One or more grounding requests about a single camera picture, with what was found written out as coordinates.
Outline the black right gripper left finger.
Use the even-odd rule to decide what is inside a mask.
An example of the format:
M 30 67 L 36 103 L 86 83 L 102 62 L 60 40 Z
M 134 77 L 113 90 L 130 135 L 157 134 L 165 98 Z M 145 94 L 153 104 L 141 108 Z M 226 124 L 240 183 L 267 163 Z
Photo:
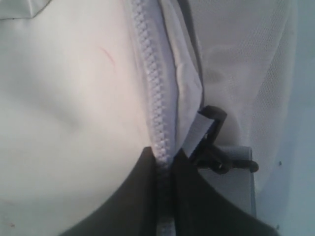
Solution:
M 155 236 L 157 195 L 156 160 L 152 149 L 146 147 L 117 191 L 63 235 Z

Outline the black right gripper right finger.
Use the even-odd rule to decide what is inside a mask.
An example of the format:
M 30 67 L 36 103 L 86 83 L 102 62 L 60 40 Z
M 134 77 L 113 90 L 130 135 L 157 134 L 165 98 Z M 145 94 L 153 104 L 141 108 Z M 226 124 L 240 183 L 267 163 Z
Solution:
M 277 236 L 271 226 L 211 187 L 181 149 L 172 163 L 172 204 L 178 236 Z

